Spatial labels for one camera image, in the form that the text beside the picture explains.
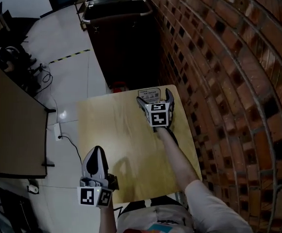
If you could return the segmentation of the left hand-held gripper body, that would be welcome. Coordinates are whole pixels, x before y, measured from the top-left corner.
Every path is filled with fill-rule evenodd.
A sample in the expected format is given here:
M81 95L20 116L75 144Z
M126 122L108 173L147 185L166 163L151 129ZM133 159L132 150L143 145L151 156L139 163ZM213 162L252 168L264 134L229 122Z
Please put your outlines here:
M119 190L119 184L112 174L107 174L105 179L83 177L77 187L78 202L84 206L107 208L115 190Z

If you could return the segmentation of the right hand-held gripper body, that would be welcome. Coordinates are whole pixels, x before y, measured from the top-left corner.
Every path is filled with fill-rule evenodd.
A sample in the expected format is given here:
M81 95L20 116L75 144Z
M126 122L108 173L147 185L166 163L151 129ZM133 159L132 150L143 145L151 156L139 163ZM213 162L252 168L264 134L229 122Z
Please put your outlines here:
M169 128L173 121L174 102L146 103L144 111L147 122L153 129Z

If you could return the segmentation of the person's left forearm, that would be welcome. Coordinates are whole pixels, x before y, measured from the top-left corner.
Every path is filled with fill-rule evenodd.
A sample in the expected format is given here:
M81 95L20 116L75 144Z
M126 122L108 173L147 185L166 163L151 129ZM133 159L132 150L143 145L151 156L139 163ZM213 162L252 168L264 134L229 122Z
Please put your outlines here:
M100 209L99 233L116 233L116 220L114 216L113 202L110 200L109 206Z

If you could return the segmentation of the person's right forearm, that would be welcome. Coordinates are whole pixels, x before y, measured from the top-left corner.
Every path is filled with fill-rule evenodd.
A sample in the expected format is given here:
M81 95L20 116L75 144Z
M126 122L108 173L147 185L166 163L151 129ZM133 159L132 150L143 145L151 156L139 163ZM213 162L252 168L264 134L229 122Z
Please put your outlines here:
M199 177L183 151L176 144L166 128L157 128L157 133L163 142L169 163L175 174L177 184L181 191L185 191L187 186Z

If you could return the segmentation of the red stool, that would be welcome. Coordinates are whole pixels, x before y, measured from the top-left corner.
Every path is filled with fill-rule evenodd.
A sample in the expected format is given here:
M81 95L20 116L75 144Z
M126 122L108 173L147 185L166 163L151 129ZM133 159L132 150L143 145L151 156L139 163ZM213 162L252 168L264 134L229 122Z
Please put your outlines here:
M127 86L125 82L114 82L112 84L112 92L113 93L120 93L127 90Z

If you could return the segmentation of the white power strip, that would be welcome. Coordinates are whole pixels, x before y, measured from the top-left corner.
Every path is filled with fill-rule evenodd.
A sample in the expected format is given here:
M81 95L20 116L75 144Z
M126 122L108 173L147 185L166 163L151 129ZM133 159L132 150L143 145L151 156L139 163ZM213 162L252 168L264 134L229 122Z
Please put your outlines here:
M60 123L54 124L53 132L54 132L55 140L60 141L62 137Z

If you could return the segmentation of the dark service cart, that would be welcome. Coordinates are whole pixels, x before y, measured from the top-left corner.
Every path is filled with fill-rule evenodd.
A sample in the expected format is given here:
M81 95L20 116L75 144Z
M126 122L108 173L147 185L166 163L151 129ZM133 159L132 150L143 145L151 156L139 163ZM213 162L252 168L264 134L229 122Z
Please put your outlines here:
M130 90L157 85L159 34L148 0L86 0L82 16L105 78Z

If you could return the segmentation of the black chair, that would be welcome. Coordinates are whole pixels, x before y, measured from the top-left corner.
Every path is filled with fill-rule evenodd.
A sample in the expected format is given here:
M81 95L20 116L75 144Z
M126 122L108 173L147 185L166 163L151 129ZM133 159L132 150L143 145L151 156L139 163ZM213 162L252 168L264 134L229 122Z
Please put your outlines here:
M1 187L0 214L8 220L12 233L42 233L30 200Z

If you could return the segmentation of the yellow black striped floor tape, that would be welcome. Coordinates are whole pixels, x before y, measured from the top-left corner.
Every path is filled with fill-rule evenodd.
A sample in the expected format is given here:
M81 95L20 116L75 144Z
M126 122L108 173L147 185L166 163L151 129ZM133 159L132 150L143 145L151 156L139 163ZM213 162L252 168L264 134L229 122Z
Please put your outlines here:
M86 50L82 50L82 51L79 51L79 52L76 52L76 53L73 53L73 54L70 54L70 55L67 55L65 57L62 57L62 58L59 58L59 59L56 59L56 60L53 60L53 61L50 61L48 64L53 64L53 63L56 63L56 62L59 62L59 61L62 61L62 60L65 60L67 58L71 58L71 57L74 57L74 56L77 56L77 55L80 55L82 53L86 53L86 52L89 52L91 51L91 49L86 49Z

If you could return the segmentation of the large brown table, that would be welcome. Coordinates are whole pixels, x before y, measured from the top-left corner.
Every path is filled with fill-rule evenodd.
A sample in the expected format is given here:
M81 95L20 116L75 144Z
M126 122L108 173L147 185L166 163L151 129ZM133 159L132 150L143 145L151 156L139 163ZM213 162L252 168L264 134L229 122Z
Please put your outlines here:
M53 112L0 69L0 177L47 176L47 123Z

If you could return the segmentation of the person's white printed shirt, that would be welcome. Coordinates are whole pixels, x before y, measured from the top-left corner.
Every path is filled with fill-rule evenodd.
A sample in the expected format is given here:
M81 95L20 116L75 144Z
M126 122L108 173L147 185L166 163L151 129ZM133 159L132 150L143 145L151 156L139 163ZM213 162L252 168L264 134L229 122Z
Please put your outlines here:
M117 233L253 233L249 224L200 181L185 189L188 209L156 205L121 214Z

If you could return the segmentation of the metal shelf trolley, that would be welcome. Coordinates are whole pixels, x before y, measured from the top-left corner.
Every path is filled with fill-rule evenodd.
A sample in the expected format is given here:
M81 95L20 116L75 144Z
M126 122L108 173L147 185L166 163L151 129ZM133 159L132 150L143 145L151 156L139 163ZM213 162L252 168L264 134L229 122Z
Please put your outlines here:
M78 16L79 24L80 24L82 31L86 30L86 26L85 26L84 22L82 21L82 15L83 15L83 13L86 9L85 2L86 2L86 0L75 0L75 2L74 2L74 7L76 9L76 14Z

